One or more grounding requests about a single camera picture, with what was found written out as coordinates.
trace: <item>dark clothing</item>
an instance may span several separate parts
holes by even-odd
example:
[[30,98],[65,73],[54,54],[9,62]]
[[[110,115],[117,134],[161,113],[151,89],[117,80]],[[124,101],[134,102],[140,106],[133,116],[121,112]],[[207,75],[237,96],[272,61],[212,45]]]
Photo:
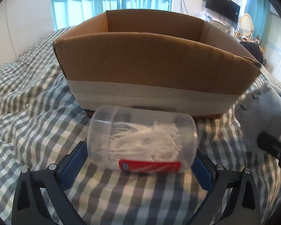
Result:
[[258,62],[260,62],[263,65],[263,55],[259,49],[259,45],[255,42],[247,42],[247,41],[241,41],[240,44],[246,48],[246,50],[252,54],[253,57],[256,58]]

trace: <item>black tv screen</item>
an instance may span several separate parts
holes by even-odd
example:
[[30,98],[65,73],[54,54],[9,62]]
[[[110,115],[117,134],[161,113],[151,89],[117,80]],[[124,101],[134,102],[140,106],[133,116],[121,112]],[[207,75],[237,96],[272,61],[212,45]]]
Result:
[[237,23],[240,6],[235,2],[231,0],[207,0],[205,7]]

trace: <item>clear plastic container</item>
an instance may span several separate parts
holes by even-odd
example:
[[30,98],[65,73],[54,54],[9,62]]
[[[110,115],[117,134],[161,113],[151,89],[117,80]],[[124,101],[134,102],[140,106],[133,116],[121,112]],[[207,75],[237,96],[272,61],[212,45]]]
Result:
[[[188,114],[101,106],[89,124],[87,150],[99,167],[142,173],[176,172],[194,161],[197,128]],[[155,168],[148,168],[149,164],[155,164]]]

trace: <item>bed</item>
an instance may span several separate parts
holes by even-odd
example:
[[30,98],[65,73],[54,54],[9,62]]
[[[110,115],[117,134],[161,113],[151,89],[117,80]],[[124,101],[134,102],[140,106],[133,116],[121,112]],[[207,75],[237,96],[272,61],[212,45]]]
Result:
[[[68,28],[27,48],[0,67],[0,217],[11,224],[17,178],[58,163],[79,141],[86,140],[89,117],[72,95],[53,52],[52,42]],[[264,67],[245,94],[265,81],[277,85]],[[248,152],[241,140],[234,108],[216,120],[196,121],[199,149],[230,170],[249,167],[259,193],[262,221],[281,200],[281,169],[270,155]],[[223,212],[227,190],[214,221]],[[59,218],[45,191],[56,223]],[[66,194],[87,224],[186,224],[206,196],[189,170],[177,174],[129,174],[85,162]]]

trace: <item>box flap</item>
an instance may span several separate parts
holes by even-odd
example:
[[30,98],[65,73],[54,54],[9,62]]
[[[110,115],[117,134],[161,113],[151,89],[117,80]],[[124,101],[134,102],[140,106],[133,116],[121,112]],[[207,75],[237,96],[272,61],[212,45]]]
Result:
[[98,16],[92,17],[91,19],[88,19],[85,22],[73,27],[72,29],[63,33],[58,38],[58,40],[63,40],[65,38],[71,38],[80,35],[103,33],[103,32],[108,32],[106,12],[101,13]]
[[204,21],[181,13],[150,9],[107,11],[109,32],[147,32],[199,41]]
[[136,32],[74,35],[54,43],[68,80],[241,95],[260,73],[249,60],[191,40]]

